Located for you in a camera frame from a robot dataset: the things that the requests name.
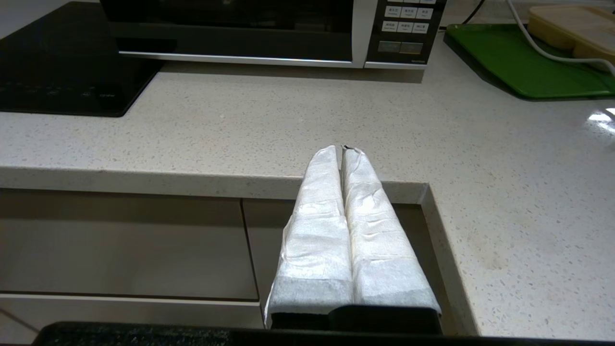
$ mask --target black cable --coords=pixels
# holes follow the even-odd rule
[[[485,3],[485,0],[480,0],[478,5],[476,5],[476,8],[472,11],[472,13],[469,16],[467,16],[466,20],[464,20],[462,24],[467,24],[470,20],[472,20],[472,17],[474,17],[476,12],[478,12],[478,10],[480,10],[480,8],[483,7],[484,3]],[[440,26],[440,27],[438,27],[438,29],[439,30],[446,30],[446,27],[445,26]]]

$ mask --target microwave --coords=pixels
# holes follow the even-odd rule
[[[131,57],[425,69],[446,0],[100,0]]]

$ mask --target countertop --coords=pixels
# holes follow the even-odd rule
[[[469,332],[615,340],[615,101],[516,99],[441,36],[420,78],[168,63],[123,118],[0,113],[0,187],[294,198],[348,144],[423,204]]]

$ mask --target power cord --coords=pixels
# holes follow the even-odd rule
[[[613,66],[613,64],[609,62],[608,60],[599,59],[599,58],[562,58],[562,57],[557,57],[555,55],[549,54],[545,52],[544,50],[542,50],[534,42],[534,40],[530,36],[530,33],[525,29],[525,26],[523,26],[523,23],[521,22],[521,18],[519,18],[519,15],[517,14],[517,11],[515,10],[515,6],[512,4],[512,0],[506,0],[506,3],[508,3],[508,7],[510,8],[510,11],[512,12],[512,16],[515,17],[515,22],[517,22],[517,26],[519,27],[519,29],[521,29],[521,32],[523,33],[525,38],[528,40],[532,48],[534,48],[534,50],[538,52],[540,55],[542,55],[543,57],[547,59],[551,59],[557,62],[601,63],[601,64],[604,64],[608,68],[609,72],[611,72],[613,76],[615,76],[615,66]]]
[[[478,10],[480,10],[480,8],[483,7],[484,3],[485,3],[485,0],[480,0],[478,5],[476,5],[476,7],[472,11],[472,13],[469,16],[467,16],[466,20],[464,20],[462,24],[468,24],[470,22],[470,20],[472,20],[472,18],[474,18],[474,15],[478,12]],[[446,27],[445,26],[440,26],[438,29],[439,30],[446,30]]]

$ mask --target microwave control panel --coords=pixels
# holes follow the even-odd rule
[[[427,64],[446,0],[379,0],[368,62]]]

